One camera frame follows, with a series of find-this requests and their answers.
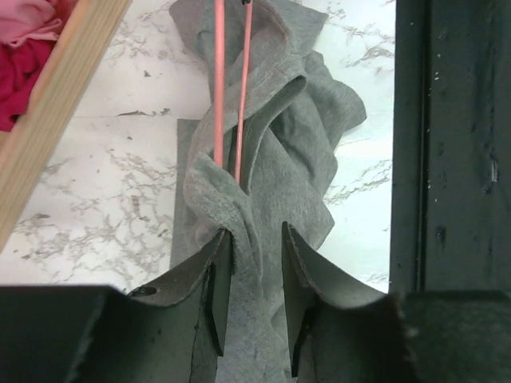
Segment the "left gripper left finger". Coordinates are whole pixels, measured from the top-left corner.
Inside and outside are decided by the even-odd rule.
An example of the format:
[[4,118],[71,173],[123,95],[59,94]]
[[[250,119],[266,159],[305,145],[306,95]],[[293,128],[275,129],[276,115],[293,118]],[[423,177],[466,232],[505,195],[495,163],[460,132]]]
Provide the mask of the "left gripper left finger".
[[123,294],[110,286],[4,286],[4,382],[212,382],[224,353],[232,237]]

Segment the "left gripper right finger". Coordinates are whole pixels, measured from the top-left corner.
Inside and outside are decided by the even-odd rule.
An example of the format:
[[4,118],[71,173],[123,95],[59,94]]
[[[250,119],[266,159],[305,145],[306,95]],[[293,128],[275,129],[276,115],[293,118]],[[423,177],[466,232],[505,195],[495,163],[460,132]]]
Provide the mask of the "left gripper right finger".
[[300,382],[507,382],[510,295],[383,292],[282,226],[291,373]]

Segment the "grey t-shirt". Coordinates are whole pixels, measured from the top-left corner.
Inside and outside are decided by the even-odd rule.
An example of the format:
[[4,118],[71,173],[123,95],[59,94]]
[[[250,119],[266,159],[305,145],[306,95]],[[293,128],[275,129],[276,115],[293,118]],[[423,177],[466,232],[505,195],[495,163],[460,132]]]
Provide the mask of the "grey t-shirt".
[[314,50],[327,16],[291,1],[254,4],[249,74],[242,74],[244,10],[225,4],[224,127],[239,117],[240,87],[248,94],[240,178],[215,166],[213,111],[183,120],[179,161],[185,166],[184,218],[190,251],[215,231],[235,242],[228,330],[219,382],[289,382],[281,225],[292,223],[320,247],[335,222],[323,198],[337,171],[335,149],[366,119],[362,99],[336,81]]

